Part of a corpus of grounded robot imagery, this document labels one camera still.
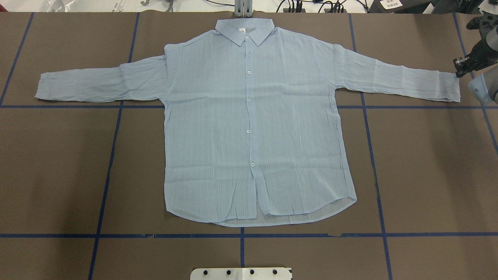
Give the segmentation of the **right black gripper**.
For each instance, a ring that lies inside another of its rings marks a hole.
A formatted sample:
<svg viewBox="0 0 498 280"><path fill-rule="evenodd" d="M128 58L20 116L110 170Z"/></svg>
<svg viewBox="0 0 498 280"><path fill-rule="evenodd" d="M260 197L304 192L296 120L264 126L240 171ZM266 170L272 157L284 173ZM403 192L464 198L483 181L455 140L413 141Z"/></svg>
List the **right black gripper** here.
<svg viewBox="0 0 498 280"><path fill-rule="evenodd" d="M498 52L488 46L485 40L480 40L472 49L471 53L463 58L453 60L457 78L473 71L479 71L497 63Z"/></svg>

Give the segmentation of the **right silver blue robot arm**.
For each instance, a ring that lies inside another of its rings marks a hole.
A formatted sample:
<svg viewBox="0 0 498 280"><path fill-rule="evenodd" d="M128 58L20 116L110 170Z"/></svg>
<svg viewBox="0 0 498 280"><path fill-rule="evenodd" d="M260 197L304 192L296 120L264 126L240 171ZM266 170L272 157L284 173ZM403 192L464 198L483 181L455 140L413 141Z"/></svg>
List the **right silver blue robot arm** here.
<svg viewBox="0 0 498 280"><path fill-rule="evenodd" d="M468 88L475 98L482 104L497 103L497 21L482 23L478 28L481 39L471 52L462 58L453 59L457 78L473 71L480 71L494 65L472 79Z"/></svg>

